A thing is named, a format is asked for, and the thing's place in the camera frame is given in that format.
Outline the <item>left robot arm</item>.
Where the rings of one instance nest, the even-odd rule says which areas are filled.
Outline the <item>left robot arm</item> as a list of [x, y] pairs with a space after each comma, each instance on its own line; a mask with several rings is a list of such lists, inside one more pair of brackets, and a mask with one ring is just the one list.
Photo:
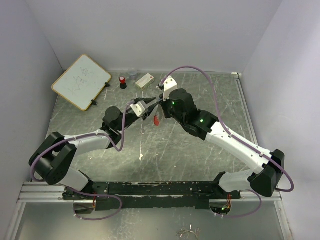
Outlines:
[[96, 131], [80, 135], [51, 133], [29, 160], [30, 175], [35, 182], [61, 184], [75, 190], [81, 199], [89, 199], [94, 192], [91, 180], [79, 170], [71, 168], [75, 157], [97, 150], [122, 151], [125, 129], [137, 120], [146, 120], [159, 103], [154, 97], [136, 98], [126, 104], [124, 111], [109, 107]]

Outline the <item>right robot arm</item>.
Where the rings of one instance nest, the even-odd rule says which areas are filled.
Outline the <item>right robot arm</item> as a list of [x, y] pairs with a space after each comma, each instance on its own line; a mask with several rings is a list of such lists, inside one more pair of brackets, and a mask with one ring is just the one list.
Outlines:
[[216, 177], [212, 193], [223, 199], [229, 192], [253, 190], [271, 197], [283, 176], [285, 154], [276, 149], [262, 148], [228, 127], [223, 127], [212, 113], [198, 109], [193, 97], [183, 88], [161, 94], [159, 104], [166, 119], [175, 119], [185, 132], [205, 142], [219, 146], [249, 168], [246, 171], [221, 173]]

